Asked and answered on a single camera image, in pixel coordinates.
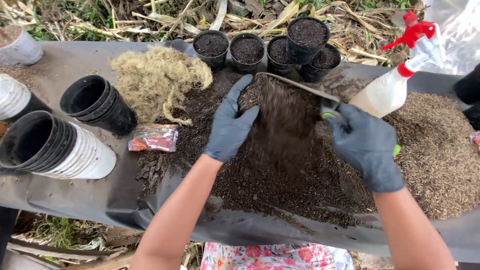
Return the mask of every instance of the floral dress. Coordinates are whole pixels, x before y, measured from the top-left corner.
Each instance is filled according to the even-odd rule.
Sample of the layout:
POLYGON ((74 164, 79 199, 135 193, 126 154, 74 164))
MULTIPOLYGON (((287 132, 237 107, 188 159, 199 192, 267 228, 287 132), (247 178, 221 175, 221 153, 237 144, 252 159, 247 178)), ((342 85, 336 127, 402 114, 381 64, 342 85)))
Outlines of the floral dress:
POLYGON ((348 251, 320 244, 229 246, 208 242, 200 270, 353 270, 348 251))

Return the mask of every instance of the hand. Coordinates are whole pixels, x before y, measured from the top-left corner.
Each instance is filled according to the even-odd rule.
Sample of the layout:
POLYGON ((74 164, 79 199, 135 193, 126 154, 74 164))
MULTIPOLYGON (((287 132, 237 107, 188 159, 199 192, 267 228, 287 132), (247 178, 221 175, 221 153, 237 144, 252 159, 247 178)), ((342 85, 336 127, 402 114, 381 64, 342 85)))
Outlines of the hand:
POLYGON ((227 162, 237 154, 247 138, 253 121, 258 115, 258 106, 253 106, 237 118, 240 91, 252 82, 252 75, 243 76, 223 99, 215 112, 212 133, 205 147, 205 154, 220 162, 227 162))
POLYGON ((402 172, 393 161, 395 128, 354 105, 342 104, 338 110, 348 127, 334 116, 325 120, 339 156, 360 171, 371 191, 394 192, 403 188, 402 172))

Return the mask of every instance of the black tarp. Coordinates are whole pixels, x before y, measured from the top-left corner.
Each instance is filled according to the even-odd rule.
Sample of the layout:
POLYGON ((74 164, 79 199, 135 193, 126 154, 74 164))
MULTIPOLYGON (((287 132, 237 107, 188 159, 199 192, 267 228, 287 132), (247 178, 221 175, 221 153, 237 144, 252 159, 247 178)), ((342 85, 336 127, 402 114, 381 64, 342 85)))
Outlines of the black tarp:
MULTIPOLYGON (((45 56, 33 66, 41 74, 34 75, 35 81, 39 84, 38 94, 46 98, 46 102, 57 116, 74 121, 58 107, 58 101, 66 87, 93 71, 115 83, 115 73, 106 60, 125 51, 145 50, 147 45, 151 44, 153 43, 43 42, 45 56)), ((168 45, 187 53, 192 52, 191 45, 183 41, 169 42, 168 45)), ((258 71, 264 69, 265 66, 261 66, 258 71)), ((343 81, 340 83, 354 82, 356 87, 363 88, 389 70, 390 68, 386 67, 343 63, 341 69, 343 81)), ((227 77, 225 75, 228 72, 226 69, 217 74, 215 83, 218 84, 219 79, 227 77)), ((451 86, 460 77, 418 72, 408 80, 408 90, 435 93, 455 99, 451 86)), ((460 107, 464 109, 465 105, 460 104, 460 107)), ((108 132, 97 128, 84 125, 82 127, 109 136, 105 143, 113 147, 118 154, 118 161, 108 177, 100 180, 72 181, 37 175, 27 175, 20 179, 3 177, 0 178, 0 206, 144 230, 153 214, 148 209, 139 210, 137 205, 137 197, 142 189, 142 183, 135 180, 135 175, 139 171, 137 153, 127 151, 127 138, 116 139, 108 132)), ((179 168, 174 170, 173 177, 170 178, 170 174, 166 173, 158 185, 156 194, 147 197, 147 203, 154 212, 158 211, 182 180, 179 168)), ((379 230, 381 225, 375 214, 357 216, 372 228, 346 229, 294 216, 300 224, 316 232, 314 235, 306 235, 277 217, 221 209, 221 199, 214 196, 210 196, 209 202, 218 208, 219 213, 215 219, 209 221, 203 212, 191 236, 192 240, 221 242, 227 245, 312 242, 364 253, 389 255, 385 236, 379 230)), ((432 223, 457 261, 480 262, 478 256, 480 209, 465 212, 458 218, 434 220, 432 223)))

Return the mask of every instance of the black plastic pot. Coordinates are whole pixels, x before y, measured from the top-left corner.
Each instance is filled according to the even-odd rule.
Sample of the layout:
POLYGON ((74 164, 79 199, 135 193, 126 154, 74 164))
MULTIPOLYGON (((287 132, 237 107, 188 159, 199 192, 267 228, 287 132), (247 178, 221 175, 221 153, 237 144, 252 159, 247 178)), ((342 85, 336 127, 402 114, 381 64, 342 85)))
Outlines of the black plastic pot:
POLYGON ((72 117, 92 113, 105 102, 111 87, 110 83, 101 76, 83 77, 63 92, 60 98, 60 109, 72 117))
POLYGON ((64 136, 65 132, 70 132, 69 130, 66 130, 67 129, 66 125, 67 125, 66 122, 60 121, 59 128, 58 128, 58 131, 57 131, 57 137, 55 138, 55 141, 53 142, 53 144, 48 148, 48 150, 45 152, 45 154, 43 154, 38 160, 36 160, 35 162, 33 162, 30 165, 24 166, 22 168, 23 170, 28 171, 32 168, 37 168, 37 167, 39 167, 39 165, 44 164, 44 162, 50 156, 52 156, 54 154, 57 155, 56 150, 63 143, 63 141, 64 141, 63 136, 64 136))
POLYGON ((92 121, 80 122, 105 129, 118 136, 128 135, 137 126, 135 113, 123 101, 120 94, 118 94, 112 108, 103 116, 92 121))
POLYGON ((456 96, 468 105, 480 101, 480 64, 453 85, 456 96))
POLYGON ((234 66, 240 73, 245 74, 245 73, 254 71, 254 70, 257 68, 258 64, 262 61, 262 59, 263 59, 263 57, 264 57, 264 55, 265 55, 265 42, 262 40, 261 37, 255 35, 255 34, 246 33, 246 34, 240 34, 240 35, 235 36, 235 37, 232 39, 231 45, 233 45, 236 40, 241 39, 241 38, 243 38, 243 37, 253 37, 253 38, 259 40, 259 41, 262 43, 262 49, 264 50, 264 53, 263 53, 263 55, 262 55, 262 58, 261 58, 259 61, 255 62, 255 63, 253 63, 253 64, 244 64, 244 63, 241 63, 241 62, 239 62, 237 59, 235 59, 235 57, 233 57, 233 55, 232 55, 232 63, 233 63, 233 66, 234 66))
POLYGON ((8 169, 0 166, 0 175, 1 176, 22 176, 26 175, 28 172, 17 170, 17 169, 8 169))
POLYGON ((23 110, 21 110, 18 114, 16 114, 13 117, 10 117, 8 119, 2 120, 5 122, 13 123, 20 119, 22 116, 26 115, 27 113, 36 111, 36 110, 44 110, 52 113, 52 109, 50 109, 49 106, 47 106, 43 101, 41 101, 37 96, 32 93, 30 97, 30 101, 28 101, 27 105, 23 110))
POLYGON ((286 35, 279 35, 274 37, 268 42, 267 46, 267 71, 269 73, 277 74, 280 76, 287 76, 295 67, 295 64, 280 64, 278 62, 275 62, 273 59, 270 58, 270 47, 273 44, 275 40, 281 39, 281 38, 287 38, 286 35))
POLYGON ((51 155, 42 165, 39 165, 37 168, 32 168, 30 170, 31 172, 48 172, 60 165, 68 155, 70 155, 77 141, 77 130, 70 123, 66 123, 69 133, 64 134, 63 143, 57 149, 58 155, 51 155))
MULTIPOLYGON (((194 38, 193 38, 193 42, 192 44, 195 44, 195 42, 197 41, 198 37, 202 36, 202 35, 205 35, 205 34, 208 34, 208 33, 216 33, 216 34, 219 34, 221 35, 227 42, 228 42, 228 37, 227 35, 225 35, 224 33, 220 32, 220 31, 217 31, 217 30, 204 30, 200 33, 198 33, 194 38)), ((212 72, 218 72, 218 71, 221 71, 222 69, 225 68, 225 60, 227 59, 227 52, 228 52, 228 47, 227 49, 225 50, 225 52, 223 52, 222 54, 218 55, 218 56, 214 56, 214 57, 207 57, 207 56, 203 56, 201 54, 199 54, 196 50, 195 50, 195 53, 197 54, 197 57, 199 59, 201 59, 202 61, 204 61, 205 63, 207 63, 207 65, 210 67, 210 69, 212 70, 212 72)))
POLYGON ((480 130, 480 102, 463 111, 473 129, 480 130))
POLYGON ((287 26, 287 58, 288 60, 290 60, 290 62, 294 63, 295 65, 306 65, 313 60, 315 55, 317 55, 317 53, 320 51, 320 48, 323 47, 325 43, 317 47, 307 47, 293 41, 289 35, 289 33, 291 33, 290 27, 293 25, 294 22, 298 20, 315 20, 316 22, 322 24, 327 30, 327 38, 325 40, 325 43, 330 39, 330 29, 322 21, 312 17, 300 17, 291 21, 288 24, 287 26))
POLYGON ((335 67, 333 67, 331 69, 319 69, 319 68, 314 67, 311 63, 303 65, 300 68, 300 72, 299 72, 300 77, 303 79, 303 81, 305 81, 307 83, 319 82, 321 79, 323 79, 323 77, 325 77, 327 74, 329 74, 332 71, 332 69, 336 68, 340 64, 340 61, 342 60, 342 58, 340 56, 340 52, 330 44, 325 44, 325 47, 335 51, 335 58, 336 58, 335 67))
POLYGON ((0 143, 1 165, 21 170, 38 161, 54 144, 60 123, 60 119, 43 110, 21 117, 0 143))
POLYGON ((111 86, 107 99, 103 102, 102 105, 100 105, 100 107, 87 115, 76 117, 76 119, 79 121, 87 122, 101 117, 112 108, 117 96, 119 96, 117 89, 111 86))

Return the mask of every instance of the green trowel handle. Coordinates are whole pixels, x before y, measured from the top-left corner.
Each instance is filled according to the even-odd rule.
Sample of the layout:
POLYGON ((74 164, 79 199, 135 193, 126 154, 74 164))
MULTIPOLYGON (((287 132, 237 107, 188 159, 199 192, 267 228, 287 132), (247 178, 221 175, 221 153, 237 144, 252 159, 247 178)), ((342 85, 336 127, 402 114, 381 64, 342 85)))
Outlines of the green trowel handle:
MULTIPOLYGON (((322 114, 322 119, 325 119, 327 117, 337 117, 345 127, 348 127, 348 124, 347 124, 347 121, 345 121, 345 118, 343 118, 343 116, 336 110, 322 108, 321 114, 322 114)), ((394 157, 400 153, 400 149, 401 149, 400 145, 395 145, 393 149, 394 157)))

